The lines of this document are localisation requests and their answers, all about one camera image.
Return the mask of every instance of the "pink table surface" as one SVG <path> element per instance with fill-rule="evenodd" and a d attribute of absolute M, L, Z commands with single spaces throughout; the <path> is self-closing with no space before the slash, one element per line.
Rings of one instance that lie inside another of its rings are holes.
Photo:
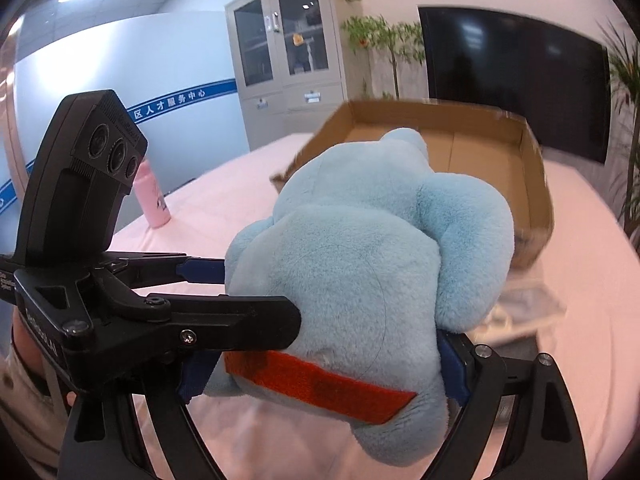
<path fill-rule="evenodd" d="M 245 225 L 271 215 L 269 177 L 286 168 L 310 136 L 285 137 L 205 174 L 167 198 L 172 220 L 158 230 L 139 218 L 113 239 L 116 251 L 171 251 L 223 258 Z M 559 364 L 572 396 L 590 478 L 600 480 L 638 426 L 640 262 L 616 219 L 572 168 L 546 162 L 556 226 L 526 276 L 541 278 L 567 306 L 558 325 L 538 335 Z M 177 283 L 140 290 L 220 294 L 223 286 Z M 159 452 L 146 406 L 143 434 L 161 478 L 172 475 Z M 190 412 L 229 480 L 417 480 L 431 458 L 409 468 L 368 458 L 345 423 L 250 397 L 198 397 Z M 502 438 L 495 431 L 474 478 L 489 476 Z"/>

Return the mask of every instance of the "stuffed toy ear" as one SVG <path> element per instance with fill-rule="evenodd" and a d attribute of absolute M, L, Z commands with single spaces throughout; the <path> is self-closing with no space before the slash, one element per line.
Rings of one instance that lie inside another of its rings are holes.
<path fill-rule="evenodd" d="M 411 128 L 396 128 L 395 130 L 391 130 L 380 139 L 380 141 L 385 140 L 404 140 L 418 148 L 418 150 L 424 155 L 424 158 L 427 159 L 427 162 L 429 161 L 427 144 L 424 142 L 421 134 Z"/>
<path fill-rule="evenodd" d="M 440 246 L 435 319 L 463 333 L 476 327 L 500 295 L 514 250 L 513 217 L 492 186 L 471 176 L 433 173 L 418 192 L 421 230 Z"/>

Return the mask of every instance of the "light blue stuffed toy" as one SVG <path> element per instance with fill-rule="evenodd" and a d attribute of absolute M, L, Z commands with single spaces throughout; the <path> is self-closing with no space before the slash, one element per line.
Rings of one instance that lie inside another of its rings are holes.
<path fill-rule="evenodd" d="M 447 427 L 436 328 L 462 333 L 486 317 L 513 250 L 502 195 L 435 173 L 416 131 L 338 144 L 293 174 L 273 216 L 226 254 L 226 293 L 285 296 L 302 313 L 298 338 L 280 360 L 225 355 L 205 393 L 345 420 L 371 457 L 411 465 Z"/>

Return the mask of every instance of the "person's hand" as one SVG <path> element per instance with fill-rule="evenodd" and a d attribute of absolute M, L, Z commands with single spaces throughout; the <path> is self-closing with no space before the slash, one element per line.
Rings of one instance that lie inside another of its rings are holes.
<path fill-rule="evenodd" d="M 38 345 L 31 337 L 31 333 L 22 322 L 22 318 L 20 317 L 17 308 L 14 309 L 13 327 L 15 350 L 31 372 L 44 378 L 44 365 L 42 364 L 44 357 L 42 356 Z M 69 406 L 73 406 L 76 402 L 76 394 L 73 392 L 66 394 L 66 402 Z"/>

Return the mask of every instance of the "orange object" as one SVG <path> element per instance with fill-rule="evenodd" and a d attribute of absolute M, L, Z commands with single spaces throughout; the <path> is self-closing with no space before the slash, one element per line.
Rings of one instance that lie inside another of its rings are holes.
<path fill-rule="evenodd" d="M 369 424 L 391 420 L 414 397 L 327 372 L 283 352 L 225 352 L 226 372 L 252 383 Z"/>

